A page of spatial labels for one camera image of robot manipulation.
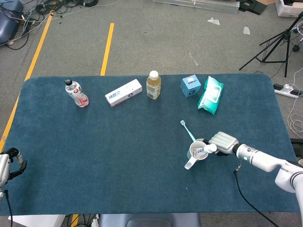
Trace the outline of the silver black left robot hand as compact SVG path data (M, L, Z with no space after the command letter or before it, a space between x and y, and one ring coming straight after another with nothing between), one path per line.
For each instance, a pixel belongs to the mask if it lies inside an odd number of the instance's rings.
M19 170L10 172L10 164L17 159L20 165ZM20 151L16 148L9 148L0 154L0 187L2 188L9 180L23 174L27 167L27 160L22 158Z

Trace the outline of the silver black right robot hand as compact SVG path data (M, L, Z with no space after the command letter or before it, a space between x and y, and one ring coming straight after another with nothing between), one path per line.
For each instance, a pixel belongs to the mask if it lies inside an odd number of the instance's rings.
M224 156L232 154L233 147L236 144L239 144L239 141L235 137L222 131L217 132L209 140L202 139L202 142L204 142L206 145L215 144L217 149L216 151L213 151L213 153L215 154L219 153L219 155L224 155Z

